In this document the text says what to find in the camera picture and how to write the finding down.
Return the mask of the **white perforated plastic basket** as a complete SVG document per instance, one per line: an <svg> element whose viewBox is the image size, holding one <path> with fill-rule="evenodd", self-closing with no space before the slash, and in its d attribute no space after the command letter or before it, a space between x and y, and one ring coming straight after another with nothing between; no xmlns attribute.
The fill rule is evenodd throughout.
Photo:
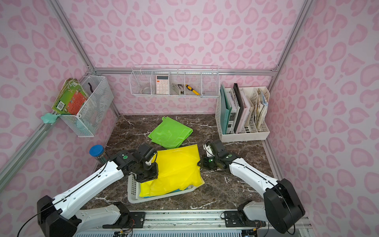
<svg viewBox="0 0 379 237"><path fill-rule="evenodd" d="M204 184L203 180L200 178L199 175L190 180L187 180L186 178L179 178L178 175L170 175L168 177L164 177L161 175L155 180L148 181L145 183L138 183L135 180L134 174L132 173L128 176L127 197L130 203L137 204L166 198L152 198L151 196L167 194L177 189L183 190L181 194L193 192L197 189L196 184Z"/></svg>

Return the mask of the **golden yellow raincoat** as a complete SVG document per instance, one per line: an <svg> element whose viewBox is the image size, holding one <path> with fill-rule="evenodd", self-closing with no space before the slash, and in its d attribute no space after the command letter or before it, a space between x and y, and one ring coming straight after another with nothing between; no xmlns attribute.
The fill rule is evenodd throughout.
<svg viewBox="0 0 379 237"><path fill-rule="evenodd" d="M158 177L161 175L164 177L178 175L179 178L190 180L199 175L202 179L200 167L197 165L200 161L197 145L158 151L158 157L155 161L159 166Z"/></svg>

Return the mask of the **green raincoat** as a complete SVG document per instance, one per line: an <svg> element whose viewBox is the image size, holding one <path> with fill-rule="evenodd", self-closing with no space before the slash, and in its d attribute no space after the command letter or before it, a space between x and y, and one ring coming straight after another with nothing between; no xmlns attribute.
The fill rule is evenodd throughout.
<svg viewBox="0 0 379 237"><path fill-rule="evenodd" d="M153 143L165 149L179 148L193 133L193 129L170 118L162 117L162 122L148 135Z"/></svg>

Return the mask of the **blue raincoat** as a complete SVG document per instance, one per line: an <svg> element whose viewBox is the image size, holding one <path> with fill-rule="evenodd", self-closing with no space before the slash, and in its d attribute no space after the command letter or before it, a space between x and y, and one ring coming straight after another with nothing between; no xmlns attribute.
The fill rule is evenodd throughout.
<svg viewBox="0 0 379 237"><path fill-rule="evenodd" d="M177 190L174 190L174 191L169 192L167 194L156 195L156 196L151 196L151 197L159 197L159 198L161 198L161 197L171 197L171 196L175 196L175 195L181 194L182 192L183 192L183 190L177 189Z"/></svg>

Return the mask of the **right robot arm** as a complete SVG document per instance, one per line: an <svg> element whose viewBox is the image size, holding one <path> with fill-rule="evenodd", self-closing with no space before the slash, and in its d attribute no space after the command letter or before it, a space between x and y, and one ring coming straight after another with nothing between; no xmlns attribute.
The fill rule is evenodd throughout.
<svg viewBox="0 0 379 237"><path fill-rule="evenodd" d="M270 177L228 151L220 140L207 141L203 149L206 156L198 165L209 170L228 170L232 175L250 185L264 200L256 206L251 200L241 204L236 211L225 211L221 218L227 227L260 228L264 223L282 234L289 234L291 228L302 219L306 211L292 183L283 178Z"/></svg>

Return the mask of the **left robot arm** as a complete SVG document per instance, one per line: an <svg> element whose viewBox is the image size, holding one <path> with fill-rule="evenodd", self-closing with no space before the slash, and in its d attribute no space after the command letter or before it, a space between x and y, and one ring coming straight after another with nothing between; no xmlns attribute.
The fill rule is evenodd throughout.
<svg viewBox="0 0 379 237"><path fill-rule="evenodd" d="M121 150L98 171L69 190L55 197L44 196L37 202L38 225L46 237L73 237L75 234L100 227L103 229L133 228L129 210L122 202L107 207L83 210L93 197L114 182L132 175L137 182L157 179L158 152L144 143L133 150Z"/></svg>

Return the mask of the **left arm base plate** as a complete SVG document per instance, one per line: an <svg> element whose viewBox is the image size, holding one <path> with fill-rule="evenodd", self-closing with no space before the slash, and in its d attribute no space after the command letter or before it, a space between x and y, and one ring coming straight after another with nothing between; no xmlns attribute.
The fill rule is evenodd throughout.
<svg viewBox="0 0 379 237"><path fill-rule="evenodd" d="M120 218L113 224L114 228L130 229L130 228L143 228L145 222L145 212L128 212L120 216Z"/></svg>

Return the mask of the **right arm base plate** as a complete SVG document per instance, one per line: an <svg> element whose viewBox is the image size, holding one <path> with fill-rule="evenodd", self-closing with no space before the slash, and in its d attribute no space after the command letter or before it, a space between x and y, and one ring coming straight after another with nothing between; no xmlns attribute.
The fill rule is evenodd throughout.
<svg viewBox="0 0 379 237"><path fill-rule="evenodd" d="M249 220L242 211L224 211L220 218L225 221L227 228L255 226L254 222Z"/></svg>

